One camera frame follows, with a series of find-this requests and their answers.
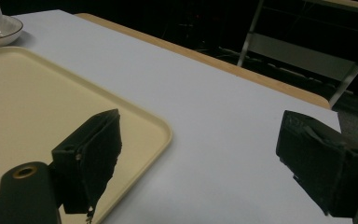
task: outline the cream plastic tray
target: cream plastic tray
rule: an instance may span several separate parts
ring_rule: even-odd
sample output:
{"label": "cream plastic tray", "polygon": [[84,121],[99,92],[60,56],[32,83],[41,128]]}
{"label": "cream plastic tray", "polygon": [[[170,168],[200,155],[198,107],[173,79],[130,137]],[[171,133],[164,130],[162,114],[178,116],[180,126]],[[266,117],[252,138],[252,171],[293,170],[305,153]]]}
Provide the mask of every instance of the cream plastic tray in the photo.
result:
{"label": "cream plastic tray", "polygon": [[[66,136],[92,115],[113,108],[121,115],[123,148],[93,223],[101,222],[166,148],[171,128],[26,49],[0,48],[0,178],[28,161],[51,163],[51,150]],[[86,215],[61,214],[62,223],[85,223]]]}

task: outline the wooden table edge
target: wooden table edge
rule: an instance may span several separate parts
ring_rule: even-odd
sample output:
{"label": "wooden table edge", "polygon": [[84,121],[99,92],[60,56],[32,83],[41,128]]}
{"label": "wooden table edge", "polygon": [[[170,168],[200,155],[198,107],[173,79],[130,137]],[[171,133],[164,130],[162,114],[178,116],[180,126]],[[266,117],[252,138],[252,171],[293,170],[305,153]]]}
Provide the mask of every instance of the wooden table edge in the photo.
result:
{"label": "wooden table edge", "polygon": [[358,11],[358,1],[352,1],[352,0],[310,0],[310,2],[314,2],[321,5],[330,5],[333,7],[343,7],[347,10],[354,10]]}
{"label": "wooden table edge", "polygon": [[315,94],[315,93],[312,93],[309,91],[304,91],[300,88],[288,85],[286,83],[280,82],[273,78],[259,75],[255,72],[238,67],[234,64],[217,60],[213,57],[198,53],[192,49],[186,49],[184,47],[175,45],[171,42],[153,37],[152,35],[147,35],[147,34],[132,30],[131,28],[119,25],[119,24],[111,22],[111,21],[107,21],[105,19],[96,17],[96,16],[88,14],[88,13],[78,13],[78,14],[76,14],[76,16],[78,16],[79,18],[82,18],[84,20],[99,24],[105,28],[115,30],[115,31],[120,32],[124,35],[129,35],[134,38],[143,40],[144,42],[147,42],[149,44],[153,44],[155,46],[158,46],[158,47],[173,51],[175,53],[181,54],[183,56],[186,56],[187,58],[191,58],[191,59],[196,60],[200,63],[206,63],[206,64],[208,64],[212,67],[215,67],[217,69],[223,70],[225,72],[229,72],[230,74],[235,75],[237,77],[245,78],[245,79],[253,81],[257,84],[263,85],[263,86],[273,89],[275,91],[280,91],[282,93],[285,93],[285,94],[295,97],[297,99],[303,100],[310,104],[318,105],[318,106],[326,108],[326,109],[331,109],[331,106],[328,103],[328,101],[318,94]]}

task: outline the table surface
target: table surface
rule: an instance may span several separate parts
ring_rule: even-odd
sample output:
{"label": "table surface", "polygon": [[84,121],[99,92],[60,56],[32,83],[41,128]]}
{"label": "table surface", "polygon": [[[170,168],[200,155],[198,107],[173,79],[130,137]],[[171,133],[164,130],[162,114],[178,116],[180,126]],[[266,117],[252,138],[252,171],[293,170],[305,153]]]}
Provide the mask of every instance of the table surface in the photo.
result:
{"label": "table surface", "polygon": [[337,113],[62,11],[16,17],[12,45],[172,126],[166,152],[104,223],[351,223],[326,217],[275,155],[284,110],[339,130]]}
{"label": "table surface", "polygon": [[294,96],[298,99],[301,99],[303,101],[309,102],[311,104],[314,105],[319,105],[321,107],[324,108],[330,108],[330,104],[328,103],[328,101],[326,99],[324,99],[322,96],[317,95],[315,93],[309,92],[309,91],[304,91],[301,90],[300,88],[294,87],[294,86],[290,86],[287,85],[285,83],[280,82],[279,80],[276,79],[272,79],[269,77],[265,77],[265,76],[261,76],[257,73],[254,73],[252,71],[249,71],[247,69],[243,69],[241,67],[235,66],[231,63],[226,63],[223,62],[221,60],[217,60],[213,57],[201,54],[199,52],[196,52],[194,50],[191,49],[186,49],[183,48],[181,46],[175,45],[173,43],[170,43],[168,41],[164,41],[162,39],[153,37],[151,35],[146,35],[143,34],[141,32],[132,30],[128,27],[119,25],[117,23],[111,22],[111,21],[107,21],[104,20],[102,18],[93,16],[91,14],[87,14],[87,13],[80,13],[80,14],[76,14],[78,17],[83,18],[85,20],[88,21],[92,21],[94,23],[97,23],[103,27],[106,27],[108,29],[112,29],[118,32],[121,32],[122,34],[125,35],[130,35],[132,37],[135,37],[137,39],[143,40],[147,43],[156,45],[158,47],[164,48],[164,49],[168,49],[170,51],[173,51],[175,53],[181,54],[186,56],[187,58],[191,58],[194,59],[196,61],[199,61],[201,63],[206,63],[210,66],[213,66],[215,68],[218,68],[220,70],[229,72],[230,74],[237,76],[237,77],[242,77],[248,80],[251,80],[255,83],[258,83],[260,85],[263,85],[265,87],[271,88],[273,90],[276,91],[280,91],[283,93],[286,93],[288,95]]}

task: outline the dark background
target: dark background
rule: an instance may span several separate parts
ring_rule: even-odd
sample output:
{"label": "dark background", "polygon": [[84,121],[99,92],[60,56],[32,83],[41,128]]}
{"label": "dark background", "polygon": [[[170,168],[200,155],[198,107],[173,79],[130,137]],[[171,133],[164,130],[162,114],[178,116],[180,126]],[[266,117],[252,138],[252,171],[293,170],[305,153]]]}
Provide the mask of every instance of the dark background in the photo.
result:
{"label": "dark background", "polygon": [[[0,0],[5,15],[90,13],[190,49],[241,51],[258,0]],[[267,0],[256,31],[358,61],[358,13],[300,0]],[[358,77],[349,86],[358,94]]]}

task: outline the white plate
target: white plate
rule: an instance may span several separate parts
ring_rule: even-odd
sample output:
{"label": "white plate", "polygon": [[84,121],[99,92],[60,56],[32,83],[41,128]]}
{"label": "white plate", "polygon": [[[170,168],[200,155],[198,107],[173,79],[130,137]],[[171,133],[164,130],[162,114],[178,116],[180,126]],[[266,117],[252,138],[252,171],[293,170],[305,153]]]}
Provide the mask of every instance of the white plate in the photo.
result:
{"label": "white plate", "polygon": [[0,28],[0,47],[15,41],[21,34],[22,22],[16,18],[3,16],[4,20]]}

